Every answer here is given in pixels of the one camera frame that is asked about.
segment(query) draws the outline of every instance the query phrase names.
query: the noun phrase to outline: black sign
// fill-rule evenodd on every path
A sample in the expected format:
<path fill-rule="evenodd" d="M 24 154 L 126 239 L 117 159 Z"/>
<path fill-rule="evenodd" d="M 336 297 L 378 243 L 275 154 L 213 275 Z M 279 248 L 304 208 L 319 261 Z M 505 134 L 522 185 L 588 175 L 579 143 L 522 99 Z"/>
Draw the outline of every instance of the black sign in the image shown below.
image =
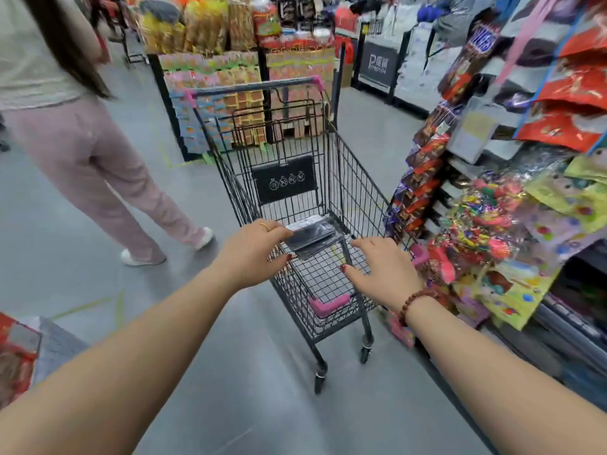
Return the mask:
<path fill-rule="evenodd" d="M 251 169 L 259 206 L 316 190 L 314 156 L 292 158 L 286 163 L 275 162 Z"/>
<path fill-rule="evenodd" d="M 389 88 L 396 76 L 397 62 L 398 51 L 365 41 L 362 45 L 359 74 Z"/>

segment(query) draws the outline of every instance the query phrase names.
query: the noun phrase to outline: right hand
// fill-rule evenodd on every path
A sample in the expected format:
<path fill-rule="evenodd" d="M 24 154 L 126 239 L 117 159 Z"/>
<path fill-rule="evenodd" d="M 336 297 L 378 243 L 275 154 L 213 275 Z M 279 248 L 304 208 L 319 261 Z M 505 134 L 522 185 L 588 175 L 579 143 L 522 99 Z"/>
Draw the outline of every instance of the right hand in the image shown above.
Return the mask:
<path fill-rule="evenodd" d="M 393 239 L 360 238 L 351 244 L 365 254 L 371 273 L 365 275 L 349 265 L 342 265 L 342 271 L 356 289 L 377 305 L 398 313 L 407 299 L 423 288 L 411 256 Z"/>

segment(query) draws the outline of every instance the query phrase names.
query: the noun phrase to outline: cart wheel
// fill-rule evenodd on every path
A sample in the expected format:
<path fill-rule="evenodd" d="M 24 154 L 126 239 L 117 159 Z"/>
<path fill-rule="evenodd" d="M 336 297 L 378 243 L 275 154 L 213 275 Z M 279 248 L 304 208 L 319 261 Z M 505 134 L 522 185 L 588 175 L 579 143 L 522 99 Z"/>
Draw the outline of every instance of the cart wheel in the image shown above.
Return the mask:
<path fill-rule="evenodd" d="M 325 377 L 315 376 L 314 379 L 314 394 L 320 394 L 322 391 L 322 385 L 325 382 Z"/>
<path fill-rule="evenodd" d="M 371 348 L 367 348 L 366 346 L 363 346 L 360 349 L 360 363 L 361 364 L 366 364 L 367 360 L 369 359 L 369 353 L 371 352 Z"/>

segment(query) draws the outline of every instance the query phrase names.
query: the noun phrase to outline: white t-shirt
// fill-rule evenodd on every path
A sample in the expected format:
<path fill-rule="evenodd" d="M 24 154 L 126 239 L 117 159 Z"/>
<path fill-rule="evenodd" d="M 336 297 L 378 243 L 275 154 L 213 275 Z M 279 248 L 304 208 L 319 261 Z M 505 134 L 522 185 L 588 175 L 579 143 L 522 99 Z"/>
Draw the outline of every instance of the white t-shirt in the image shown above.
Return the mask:
<path fill-rule="evenodd" d="M 72 36 L 91 61 L 101 46 L 74 0 L 57 0 Z M 86 89 L 59 66 L 23 0 L 0 0 L 0 112 L 51 106 Z"/>

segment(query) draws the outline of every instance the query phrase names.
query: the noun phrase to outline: shopping cart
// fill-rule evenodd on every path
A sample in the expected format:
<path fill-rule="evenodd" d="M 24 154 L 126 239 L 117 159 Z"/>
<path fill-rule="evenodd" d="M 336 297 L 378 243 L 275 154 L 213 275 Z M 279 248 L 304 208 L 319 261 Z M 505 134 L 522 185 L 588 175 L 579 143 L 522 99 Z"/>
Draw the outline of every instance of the shopping cart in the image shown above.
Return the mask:
<path fill-rule="evenodd" d="M 202 118 L 197 110 L 205 105 L 197 98 L 235 94 L 240 100 L 247 92 L 259 91 L 275 92 L 273 101 L 280 106 L 236 111 L 228 124 L 222 118 Z M 298 93 L 306 97 L 288 99 Z M 241 226 L 258 218 L 288 225 L 320 215 L 341 233 L 337 243 L 309 259 L 292 259 L 271 280 L 316 358 L 318 394 L 327 374 L 327 362 L 316 347 L 321 340 L 361 319 L 360 362 L 368 360 L 373 334 L 367 312 L 374 305 L 339 267 L 346 263 L 369 271 L 364 255 L 350 242 L 355 237 L 384 236 L 389 202 L 336 131 L 317 77 L 206 88 L 188 91 L 186 98 Z M 259 140 L 271 143 L 256 145 Z M 412 241 L 407 237 L 402 244 L 408 248 Z M 274 250 L 274 257 L 283 252 L 291 252 L 284 243 Z"/>

